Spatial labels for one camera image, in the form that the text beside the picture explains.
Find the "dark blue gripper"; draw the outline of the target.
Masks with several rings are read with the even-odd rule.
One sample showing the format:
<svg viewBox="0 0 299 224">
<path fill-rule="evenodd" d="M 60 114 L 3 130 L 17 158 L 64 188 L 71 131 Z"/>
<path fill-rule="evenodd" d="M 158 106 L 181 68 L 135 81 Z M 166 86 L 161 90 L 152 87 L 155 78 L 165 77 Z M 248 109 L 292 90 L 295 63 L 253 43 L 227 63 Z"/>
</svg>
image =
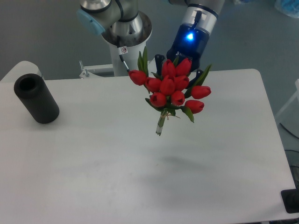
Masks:
<svg viewBox="0 0 299 224">
<path fill-rule="evenodd" d="M 202 75 L 203 71 L 198 69 L 200 66 L 200 58 L 208 42 L 208 32 L 202 29 L 192 29 L 192 26 L 183 24 L 179 27 L 175 40 L 171 48 L 167 51 L 166 57 L 174 61 L 179 57 L 178 63 L 181 63 L 185 58 L 191 60 L 190 72 L 195 71 L 196 76 L 189 81 L 187 89 L 190 88 L 198 78 Z M 164 55 L 156 54 L 155 63 L 157 74 L 161 75 L 162 66 L 164 62 Z"/>
</svg>

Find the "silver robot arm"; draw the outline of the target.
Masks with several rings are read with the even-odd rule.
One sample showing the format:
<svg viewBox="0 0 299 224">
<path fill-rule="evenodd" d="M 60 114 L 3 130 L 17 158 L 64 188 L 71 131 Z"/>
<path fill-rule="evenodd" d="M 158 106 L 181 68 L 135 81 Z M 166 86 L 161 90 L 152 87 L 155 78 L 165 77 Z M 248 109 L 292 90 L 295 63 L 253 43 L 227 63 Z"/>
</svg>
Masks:
<svg viewBox="0 0 299 224">
<path fill-rule="evenodd" d="M 186 6 L 186 13 L 166 57 L 156 56 L 157 71 L 164 59 L 191 60 L 191 71 L 199 68 L 200 58 L 223 7 L 222 0 L 170 0 Z M 77 11 L 80 23 L 108 43 L 114 76 L 127 76 L 136 70 L 137 59 L 152 33 L 149 17 L 138 9 L 136 0 L 82 0 Z"/>
</svg>

